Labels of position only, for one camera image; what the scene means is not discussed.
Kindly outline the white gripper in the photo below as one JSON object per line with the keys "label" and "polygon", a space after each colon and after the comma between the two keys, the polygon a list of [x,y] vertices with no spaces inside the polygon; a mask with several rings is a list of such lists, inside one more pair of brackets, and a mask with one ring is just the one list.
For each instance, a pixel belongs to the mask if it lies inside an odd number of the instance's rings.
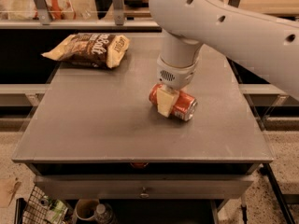
{"label": "white gripper", "polygon": [[157,78],[164,85],[157,89],[158,112],[169,117],[172,108],[179,98],[179,91],[189,85],[194,77],[197,63],[185,67],[173,67],[163,61],[161,57],[157,60]]}

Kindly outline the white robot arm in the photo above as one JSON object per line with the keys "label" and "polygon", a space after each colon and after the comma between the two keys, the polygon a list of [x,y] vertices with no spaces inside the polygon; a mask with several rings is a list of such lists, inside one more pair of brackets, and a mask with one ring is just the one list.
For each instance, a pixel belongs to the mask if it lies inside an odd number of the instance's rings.
{"label": "white robot arm", "polygon": [[157,77],[176,90],[193,76],[206,44],[299,99],[299,23],[231,7],[221,0],[149,0],[163,29]]}

